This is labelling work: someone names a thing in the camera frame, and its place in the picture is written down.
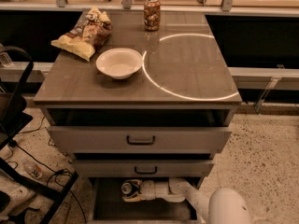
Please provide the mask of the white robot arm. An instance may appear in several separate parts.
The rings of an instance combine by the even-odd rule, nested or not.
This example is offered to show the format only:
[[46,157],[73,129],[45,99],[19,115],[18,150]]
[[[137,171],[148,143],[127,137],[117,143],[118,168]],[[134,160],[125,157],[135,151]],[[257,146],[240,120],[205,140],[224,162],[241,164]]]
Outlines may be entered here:
[[121,185],[121,192],[128,203],[155,199],[169,203],[187,201],[206,224],[251,224],[245,200],[229,188],[217,189],[207,197],[184,178],[167,181],[129,179]]

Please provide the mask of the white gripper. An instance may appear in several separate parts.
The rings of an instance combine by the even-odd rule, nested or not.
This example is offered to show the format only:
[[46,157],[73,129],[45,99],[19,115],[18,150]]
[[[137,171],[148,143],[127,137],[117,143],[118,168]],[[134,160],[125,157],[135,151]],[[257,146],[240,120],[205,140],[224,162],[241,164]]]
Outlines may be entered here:
[[129,179],[128,183],[142,183],[139,194],[124,195],[122,198],[127,203],[135,203],[141,201],[152,201],[155,199],[163,199],[169,203],[181,203],[185,198],[181,194],[171,191],[167,181],[153,181],[141,179]]

